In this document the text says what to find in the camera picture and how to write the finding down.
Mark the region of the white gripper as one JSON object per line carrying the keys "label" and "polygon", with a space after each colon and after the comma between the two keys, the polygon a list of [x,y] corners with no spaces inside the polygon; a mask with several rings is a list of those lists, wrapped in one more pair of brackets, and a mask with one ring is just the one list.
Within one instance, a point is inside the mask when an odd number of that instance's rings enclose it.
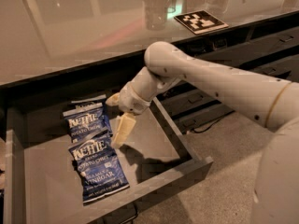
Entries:
{"label": "white gripper", "polygon": [[119,109],[125,112],[117,119],[117,130],[112,138],[112,146],[120,148],[135,127],[135,115],[141,115],[150,107],[150,102],[142,99],[135,92],[133,85],[128,82],[120,93],[114,93],[107,98],[106,105],[119,105]]}

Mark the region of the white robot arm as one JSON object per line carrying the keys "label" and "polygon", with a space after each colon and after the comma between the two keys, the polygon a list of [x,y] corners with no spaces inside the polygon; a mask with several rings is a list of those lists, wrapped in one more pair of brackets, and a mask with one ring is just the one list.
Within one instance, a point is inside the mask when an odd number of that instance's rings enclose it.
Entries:
{"label": "white robot arm", "polygon": [[299,84],[193,58],[159,41],[145,66],[107,104],[122,112],[118,146],[160,93],[181,80],[274,133],[264,149],[253,192],[250,224],[299,224]]}

